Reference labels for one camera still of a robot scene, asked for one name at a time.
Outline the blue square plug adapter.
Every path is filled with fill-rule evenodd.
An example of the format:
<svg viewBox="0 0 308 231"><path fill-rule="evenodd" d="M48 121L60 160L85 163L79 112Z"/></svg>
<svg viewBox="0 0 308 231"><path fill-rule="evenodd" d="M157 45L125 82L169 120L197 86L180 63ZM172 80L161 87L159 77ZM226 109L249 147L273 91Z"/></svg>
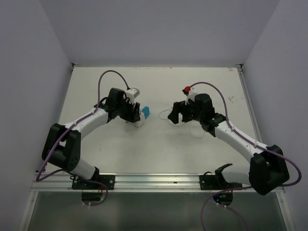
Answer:
<svg viewBox="0 0 308 231"><path fill-rule="evenodd" d="M141 112L144 115L144 119L147 119L150 115L150 108L148 106L145 106L142 108Z"/></svg>

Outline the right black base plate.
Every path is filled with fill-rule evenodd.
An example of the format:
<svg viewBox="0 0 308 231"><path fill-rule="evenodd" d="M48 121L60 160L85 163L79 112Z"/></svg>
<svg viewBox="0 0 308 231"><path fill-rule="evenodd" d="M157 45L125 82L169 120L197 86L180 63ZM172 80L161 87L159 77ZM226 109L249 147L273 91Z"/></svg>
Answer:
<svg viewBox="0 0 308 231"><path fill-rule="evenodd" d="M211 172L199 175L199 184L201 190L224 190L231 187L221 173Z"/></svg>

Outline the white cube power socket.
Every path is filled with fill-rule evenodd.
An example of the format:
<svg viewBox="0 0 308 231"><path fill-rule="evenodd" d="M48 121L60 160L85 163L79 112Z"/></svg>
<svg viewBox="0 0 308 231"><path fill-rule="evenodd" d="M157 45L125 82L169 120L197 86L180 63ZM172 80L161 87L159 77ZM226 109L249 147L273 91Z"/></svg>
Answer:
<svg viewBox="0 0 308 231"><path fill-rule="evenodd" d="M144 123L145 123L145 114L143 112L141 112L140 114L140 120L134 123L134 126L137 128L140 128Z"/></svg>

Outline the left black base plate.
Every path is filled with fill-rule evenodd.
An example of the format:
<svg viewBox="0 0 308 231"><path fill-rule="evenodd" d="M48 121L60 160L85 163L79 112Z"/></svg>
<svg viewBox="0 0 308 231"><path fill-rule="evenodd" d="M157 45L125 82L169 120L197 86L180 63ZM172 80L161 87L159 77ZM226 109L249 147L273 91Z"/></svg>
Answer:
<svg viewBox="0 0 308 231"><path fill-rule="evenodd" d="M71 176L73 190L113 190L115 186L115 175L98 175L91 180L83 180L77 176Z"/></svg>

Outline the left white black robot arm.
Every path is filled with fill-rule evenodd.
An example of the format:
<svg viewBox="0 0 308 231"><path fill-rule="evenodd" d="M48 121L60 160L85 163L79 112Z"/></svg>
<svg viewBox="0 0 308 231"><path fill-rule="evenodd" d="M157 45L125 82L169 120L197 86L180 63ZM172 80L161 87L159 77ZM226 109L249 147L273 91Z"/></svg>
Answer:
<svg viewBox="0 0 308 231"><path fill-rule="evenodd" d="M131 88L126 91L111 88L107 97L81 118L60 125L51 126L42 152L43 164L57 166L61 170L83 178L89 189L99 186L99 170L81 158L81 142L100 126L119 117L135 126L141 126L148 116L148 107L140 108L136 102L140 91Z"/></svg>

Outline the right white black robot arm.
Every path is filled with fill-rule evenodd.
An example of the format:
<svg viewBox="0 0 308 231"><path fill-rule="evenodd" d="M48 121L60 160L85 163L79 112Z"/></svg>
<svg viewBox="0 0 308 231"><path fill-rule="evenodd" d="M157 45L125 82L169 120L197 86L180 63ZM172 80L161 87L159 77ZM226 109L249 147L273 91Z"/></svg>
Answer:
<svg viewBox="0 0 308 231"><path fill-rule="evenodd" d="M250 185L260 195L266 195L289 180L283 152L277 145L267 146L237 131L226 116L215 111L208 94L197 94L185 101L175 102L168 119L173 123L197 121L202 129L227 143L248 163L237 167L228 163L214 173L200 175L202 190L224 190Z"/></svg>

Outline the right side aluminium rail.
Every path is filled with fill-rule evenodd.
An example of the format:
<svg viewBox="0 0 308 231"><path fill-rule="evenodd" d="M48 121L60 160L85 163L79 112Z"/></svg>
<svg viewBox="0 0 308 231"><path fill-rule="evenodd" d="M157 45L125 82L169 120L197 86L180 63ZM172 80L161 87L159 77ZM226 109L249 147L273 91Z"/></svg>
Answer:
<svg viewBox="0 0 308 231"><path fill-rule="evenodd" d="M235 67L237 69L237 72L238 72L238 75L239 75L239 78L240 78L240 81L241 81L241 85L242 85L242 88L243 88L243 91L244 91L244 96L245 96L246 103L248 105L248 111L249 111L249 114L250 114L250 117L251 117L251 120L252 120L255 136L256 136L258 141L263 142L260 131L259 131L259 127L258 127L258 124L257 124L255 112L254 112L254 109L253 109L253 106L252 106L252 103L251 103L250 95L248 93L248 88L247 88L247 85L246 85L246 82L245 82L244 72L243 72L243 64L236 64Z"/></svg>

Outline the aluminium extrusion rail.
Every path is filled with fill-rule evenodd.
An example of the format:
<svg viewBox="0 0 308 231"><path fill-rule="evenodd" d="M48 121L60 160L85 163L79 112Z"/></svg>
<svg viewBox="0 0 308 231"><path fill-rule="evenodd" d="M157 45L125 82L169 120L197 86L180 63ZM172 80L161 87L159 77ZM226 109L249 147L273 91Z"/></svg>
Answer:
<svg viewBox="0 0 308 231"><path fill-rule="evenodd" d="M202 186L199 174L116 174L101 173L101 182L114 192L199 192L218 191ZM56 173L43 181L33 181L31 189L37 192L85 191L96 192L98 185L82 183L67 173Z"/></svg>

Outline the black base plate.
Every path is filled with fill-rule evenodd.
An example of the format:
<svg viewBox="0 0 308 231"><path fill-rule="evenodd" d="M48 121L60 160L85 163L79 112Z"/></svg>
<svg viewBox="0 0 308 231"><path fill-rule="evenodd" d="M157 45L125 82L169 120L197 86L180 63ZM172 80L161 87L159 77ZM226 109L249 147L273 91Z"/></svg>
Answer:
<svg viewBox="0 0 308 231"><path fill-rule="evenodd" d="M224 190L231 187L221 173L211 172L199 175L199 184L201 190Z"/></svg>
<svg viewBox="0 0 308 231"><path fill-rule="evenodd" d="M113 190L115 186L115 175L98 175L91 180L83 180L77 176L71 176L73 190Z"/></svg>

